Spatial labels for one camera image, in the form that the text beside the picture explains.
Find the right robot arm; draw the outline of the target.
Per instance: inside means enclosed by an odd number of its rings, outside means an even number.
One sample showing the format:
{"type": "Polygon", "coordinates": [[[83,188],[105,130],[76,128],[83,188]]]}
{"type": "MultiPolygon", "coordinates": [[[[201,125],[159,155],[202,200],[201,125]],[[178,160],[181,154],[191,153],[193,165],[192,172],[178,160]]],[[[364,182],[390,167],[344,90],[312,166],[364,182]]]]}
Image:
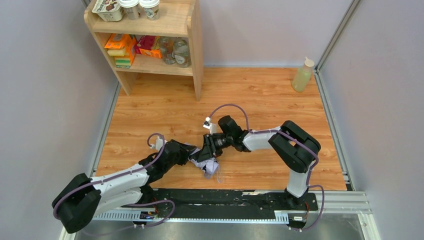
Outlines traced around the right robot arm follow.
{"type": "Polygon", "coordinates": [[[304,197],[309,188],[310,171],[318,160],[320,143],[293,121],[281,126],[254,131],[242,129],[236,121],[226,115],[218,121],[220,133],[210,131],[203,136],[203,146],[190,154],[189,160],[206,175],[218,170],[217,157],[223,149],[234,147],[238,152],[273,149],[290,169],[285,191],[296,199],[304,197]]]}

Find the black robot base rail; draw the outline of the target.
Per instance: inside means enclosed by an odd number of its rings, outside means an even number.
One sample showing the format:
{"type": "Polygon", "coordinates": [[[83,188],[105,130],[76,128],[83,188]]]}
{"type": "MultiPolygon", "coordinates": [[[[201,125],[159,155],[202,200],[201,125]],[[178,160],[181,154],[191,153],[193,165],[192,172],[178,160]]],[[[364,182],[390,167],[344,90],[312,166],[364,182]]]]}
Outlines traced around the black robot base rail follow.
{"type": "Polygon", "coordinates": [[[172,218],[271,220],[275,211],[317,211],[315,194],[295,199],[286,192],[258,193],[254,190],[159,188],[150,191],[140,204],[156,202],[159,217],[172,218]]]}

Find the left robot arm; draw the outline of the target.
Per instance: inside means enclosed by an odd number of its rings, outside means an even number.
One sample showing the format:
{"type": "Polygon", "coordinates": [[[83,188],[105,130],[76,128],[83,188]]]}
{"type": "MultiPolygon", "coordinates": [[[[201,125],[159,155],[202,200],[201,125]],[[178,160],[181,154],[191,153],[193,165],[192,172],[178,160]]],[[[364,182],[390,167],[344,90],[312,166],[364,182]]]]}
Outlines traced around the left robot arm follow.
{"type": "Polygon", "coordinates": [[[150,184],[174,165],[185,165],[196,150],[196,146],[170,140],[158,152],[127,169],[98,177],[80,173],[53,200],[53,216],[71,234],[109,210],[151,203],[156,198],[150,184]]]}

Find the lavender folding umbrella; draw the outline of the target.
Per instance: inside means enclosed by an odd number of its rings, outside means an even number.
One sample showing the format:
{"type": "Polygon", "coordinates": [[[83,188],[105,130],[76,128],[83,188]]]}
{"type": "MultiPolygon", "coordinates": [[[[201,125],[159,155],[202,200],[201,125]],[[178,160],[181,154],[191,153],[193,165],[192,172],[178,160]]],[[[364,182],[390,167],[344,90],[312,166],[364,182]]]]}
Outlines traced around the lavender folding umbrella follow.
{"type": "Polygon", "coordinates": [[[223,183],[221,177],[221,167],[220,163],[215,157],[199,162],[196,160],[196,155],[200,152],[199,148],[195,148],[194,151],[189,155],[188,160],[192,162],[197,168],[203,171],[203,176],[206,179],[216,178],[216,181],[221,184],[223,183]]]}

